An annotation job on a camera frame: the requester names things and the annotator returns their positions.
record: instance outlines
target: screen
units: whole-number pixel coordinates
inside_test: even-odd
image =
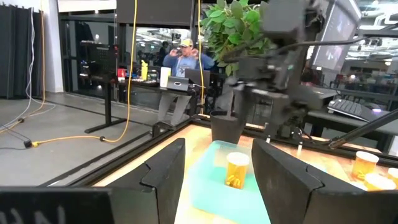
[[[353,21],[337,5],[333,5],[330,11],[326,26],[323,29],[320,41],[339,41],[352,39],[356,23],[361,18],[358,5],[355,2],[350,4],[348,1],[344,4],[348,10],[358,19]],[[313,61],[314,67],[321,67],[327,70],[340,72],[343,67],[345,57],[348,53],[349,45],[321,46],[315,52]]]
[[[132,24],[134,1],[118,0],[116,14],[118,22]],[[137,24],[190,27],[192,16],[193,0],[145,0],[137,5]]]

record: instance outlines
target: yellow bottle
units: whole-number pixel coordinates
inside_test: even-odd
[[[141,78],[146,81],[148,76],[148,64],[141,60]]]

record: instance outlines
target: keyboard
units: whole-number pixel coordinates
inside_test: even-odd
[[[328,109],[366,122],[374,121],[385,114],[380,109],[372,110],[350,100],[332,100]]]

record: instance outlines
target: person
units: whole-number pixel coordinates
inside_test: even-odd
[[[167,47],[169,46],[169,43],[167,41],[163,41],[162,47],[159,50],[159,61],[158,61],[158,66],[162,66],[164,58],[167,55]]]
[[[181,54],[177,49],[170,51],[164,58],[163,66],[172,69],[172,76],[185,77],[185,69],[200,69],[198,50],[193,49],[193,42],[191,39],[185,39],[180,44]],[[201,54],[202,69],[210,69],[214,65],[212,58],[205,54]],[[175,105],[174,113],[170,124],[172,126],[181,122],[185,108],[187,107],[191,96],[182,96],[172,93],[163,93],[159,103],[158,121],[164,121],[167,111],[170,108],[173,100],[178,97]]]

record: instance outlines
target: blue shirt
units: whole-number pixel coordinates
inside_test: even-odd
[[[210,69],[214,66],[213,59],[205,54],[201,55],[201,63],[203,69]],[[170,54],[164,58],[163,66],[170,67],[174,77],[185,77],[185,69],[200,69],[199,59],[194,57],[173,57]]]

